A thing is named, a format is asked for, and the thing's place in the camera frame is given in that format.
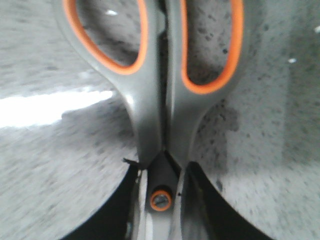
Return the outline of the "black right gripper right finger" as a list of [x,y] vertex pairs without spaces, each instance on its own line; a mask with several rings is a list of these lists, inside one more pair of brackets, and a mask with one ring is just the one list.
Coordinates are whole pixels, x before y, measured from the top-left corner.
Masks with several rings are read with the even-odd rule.
[[266,234],[249,223],[210,183],[200,165],[191,162],[188,166],[190,186],[199,205],[200,221],[204,223],[204,237],[196,240],[269,240]]

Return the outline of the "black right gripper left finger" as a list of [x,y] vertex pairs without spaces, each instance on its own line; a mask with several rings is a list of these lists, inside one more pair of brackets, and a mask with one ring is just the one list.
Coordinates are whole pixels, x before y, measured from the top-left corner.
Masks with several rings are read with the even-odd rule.
[[128,165],[128,170],[120,185],[98,211],[64,236],[64,240],[132,239],[141,166],[127,158],[122,161]]

